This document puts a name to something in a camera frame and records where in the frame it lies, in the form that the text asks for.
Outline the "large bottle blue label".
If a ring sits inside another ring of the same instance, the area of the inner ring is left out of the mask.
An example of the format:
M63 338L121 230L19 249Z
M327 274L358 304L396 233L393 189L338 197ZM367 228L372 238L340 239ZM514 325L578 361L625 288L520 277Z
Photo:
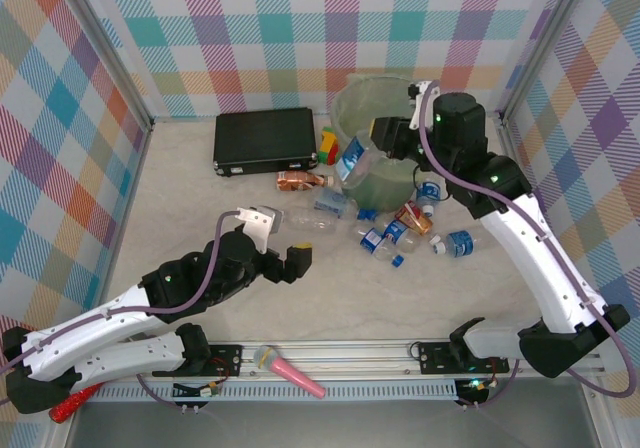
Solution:
M369 134L365 131L357 133L335 164L341 189L352 190L359 186L384 155Z

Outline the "clear bottle white cap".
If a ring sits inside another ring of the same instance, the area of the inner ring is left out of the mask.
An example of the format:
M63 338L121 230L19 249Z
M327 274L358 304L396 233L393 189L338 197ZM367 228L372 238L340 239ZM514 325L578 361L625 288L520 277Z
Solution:
M288 208L282 220L287 228L307 233L332 234L337 230L337 219L331 213L312 208Z

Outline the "brown label bottle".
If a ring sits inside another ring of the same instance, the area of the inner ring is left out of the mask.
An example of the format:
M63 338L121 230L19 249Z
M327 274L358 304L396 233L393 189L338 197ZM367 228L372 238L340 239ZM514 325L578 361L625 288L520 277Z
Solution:
M307 191L315 187L334 186L332 175L305 171L280 171L276 176L276 188L282 192Z

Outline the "blue label bottle white cap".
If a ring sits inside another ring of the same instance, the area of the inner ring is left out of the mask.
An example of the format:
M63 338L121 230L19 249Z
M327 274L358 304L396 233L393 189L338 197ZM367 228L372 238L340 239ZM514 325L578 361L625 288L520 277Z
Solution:
M433 245L437 255L448 255L452 258L462 258L473 253L475 239L468 230L451 232Z

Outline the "green translucent bin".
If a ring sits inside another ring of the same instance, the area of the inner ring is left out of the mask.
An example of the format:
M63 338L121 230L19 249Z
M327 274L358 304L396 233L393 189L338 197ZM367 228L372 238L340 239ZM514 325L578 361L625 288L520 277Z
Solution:
M413 81L395 75L352 74L347 85L334 98L330 121L338 137L338 158L359 132L370 135L375 118L399 117L410 124L414 108L408 87ZM359 208L392 212L407 202L415 191L414 170L418 164L408 158L389 159L385 155L364 181L343 194L355 200Z

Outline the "multicolour toy block stack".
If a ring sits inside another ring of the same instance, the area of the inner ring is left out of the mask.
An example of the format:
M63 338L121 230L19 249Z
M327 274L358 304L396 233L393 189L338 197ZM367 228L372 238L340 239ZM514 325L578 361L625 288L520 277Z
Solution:
M339 152L338 139L330 126L325 126L321 132L321 144L318 149L318 160L327 166L336 163Z

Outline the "blue label water bottle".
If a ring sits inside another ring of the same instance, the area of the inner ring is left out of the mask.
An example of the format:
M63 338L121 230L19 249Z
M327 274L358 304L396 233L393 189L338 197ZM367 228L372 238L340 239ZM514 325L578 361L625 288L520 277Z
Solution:
M434 215L441 200L441 187L438 182L424 181L418 186L415 203L427 218Z

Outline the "red snack wrapper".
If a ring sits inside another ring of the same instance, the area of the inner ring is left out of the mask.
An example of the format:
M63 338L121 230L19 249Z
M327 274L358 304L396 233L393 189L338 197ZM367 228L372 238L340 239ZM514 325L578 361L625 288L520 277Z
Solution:
M405 224L418 235L426 235L431 231L433 223L413 202L407 201L395 213L395 219Z

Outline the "pink microphone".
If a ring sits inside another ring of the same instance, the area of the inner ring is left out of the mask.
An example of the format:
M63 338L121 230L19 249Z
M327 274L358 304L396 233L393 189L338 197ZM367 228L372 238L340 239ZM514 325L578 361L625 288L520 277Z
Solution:
M317 399L323 399L326 396L326 390L323 386L291 365L273 346L260 346L254 351L253 361L259 369L280 376Z

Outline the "black ribbed hard case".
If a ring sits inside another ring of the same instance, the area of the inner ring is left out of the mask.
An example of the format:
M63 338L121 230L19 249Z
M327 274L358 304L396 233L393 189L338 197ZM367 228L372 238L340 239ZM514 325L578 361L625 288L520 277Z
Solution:
M221 114L215 119L213 168L217 175L308 171L318 165L309 108Z

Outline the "small circuit board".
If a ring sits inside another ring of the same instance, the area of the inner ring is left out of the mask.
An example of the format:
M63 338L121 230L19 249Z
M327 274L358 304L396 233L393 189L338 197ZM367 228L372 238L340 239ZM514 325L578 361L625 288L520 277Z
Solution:
M172 396L174 398L212 398L220 393L223 384L224 380L207 383L173 383Z
M456 380L456 392L459 398L467 401L484 402L488 396L492 380L489 378L471 378Z

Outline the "red glitter stick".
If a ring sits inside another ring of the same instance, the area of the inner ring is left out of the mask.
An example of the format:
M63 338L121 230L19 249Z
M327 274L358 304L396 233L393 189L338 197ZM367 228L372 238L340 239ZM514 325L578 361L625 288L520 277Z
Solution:
M51 408L49 418L57 424L66 422L77 410L79 410L102 387L102 383L71 394L66 400Z

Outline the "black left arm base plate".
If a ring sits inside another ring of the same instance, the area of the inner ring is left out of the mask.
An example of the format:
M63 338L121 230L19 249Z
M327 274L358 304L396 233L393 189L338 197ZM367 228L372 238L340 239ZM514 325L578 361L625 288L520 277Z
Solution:
M210 358L200 372L201 376L238 377L242 367L243 346L240 344L210 344Z

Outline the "aluminium frame post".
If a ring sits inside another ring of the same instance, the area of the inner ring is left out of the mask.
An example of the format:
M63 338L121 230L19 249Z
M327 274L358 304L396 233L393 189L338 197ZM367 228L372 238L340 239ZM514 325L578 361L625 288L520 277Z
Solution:
M523 102L579 1L547 0L497 102L495 115L502 123L509 120Z
M153 117L144 104L142 96L139 94L133 79L117 54L115 47L111 43L104 26L96 15L89 0L66 1L77 17L99 59L104 63L107 71L114 80L114 84L120 90L134 117L147 133L152 132L154 127Z

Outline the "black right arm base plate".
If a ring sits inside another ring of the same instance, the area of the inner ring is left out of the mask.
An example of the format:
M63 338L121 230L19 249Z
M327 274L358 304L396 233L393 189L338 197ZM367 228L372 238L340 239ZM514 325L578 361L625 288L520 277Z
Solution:
M423 375L431 374L506 374L505 358L477 358L466 347L453 342L419 342L418 361Z

